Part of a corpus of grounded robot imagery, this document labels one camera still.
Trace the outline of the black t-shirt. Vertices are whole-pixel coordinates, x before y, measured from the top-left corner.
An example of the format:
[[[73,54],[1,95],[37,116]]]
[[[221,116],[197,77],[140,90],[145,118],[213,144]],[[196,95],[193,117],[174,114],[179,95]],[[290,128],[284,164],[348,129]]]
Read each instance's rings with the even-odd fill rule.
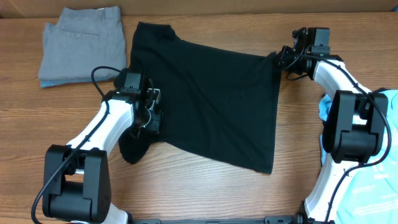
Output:
[[[160,90],[159,134],[126,131],[122,157],[137,163],[156,142],[269,174],[281,73],[276,54],[258,56],[180,39],[169,25],[140,22],[132,39],[131,72]]]

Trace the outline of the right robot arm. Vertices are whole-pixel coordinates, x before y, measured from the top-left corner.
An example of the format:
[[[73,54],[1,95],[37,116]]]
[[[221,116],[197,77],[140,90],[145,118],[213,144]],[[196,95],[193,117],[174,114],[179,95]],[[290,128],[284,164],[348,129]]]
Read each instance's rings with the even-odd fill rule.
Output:
[[[332,104],[320,140],[326,156],[317,182],[294,216],[266,217],[266,223],[334,223],[336,210],[358,169],[381,163],[370,158],[391,149],[387,97],[363,87],[330,53],[330,30],[303,27],[293,30],[293,47],[285,46],[276,65],[298,78],[309,77],[323,87]]]

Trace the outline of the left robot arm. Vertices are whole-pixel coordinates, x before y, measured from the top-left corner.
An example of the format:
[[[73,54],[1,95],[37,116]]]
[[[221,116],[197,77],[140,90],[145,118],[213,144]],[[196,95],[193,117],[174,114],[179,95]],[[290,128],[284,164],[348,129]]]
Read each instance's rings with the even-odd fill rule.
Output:
[[[122,73],[118,82],[76,138],[47,149],[37,197],[46,217],[68,223],[133,222],[111,201],[108,156],[117,142],[123,149],[146,149],[160,134],[160,90],[141,73]]]

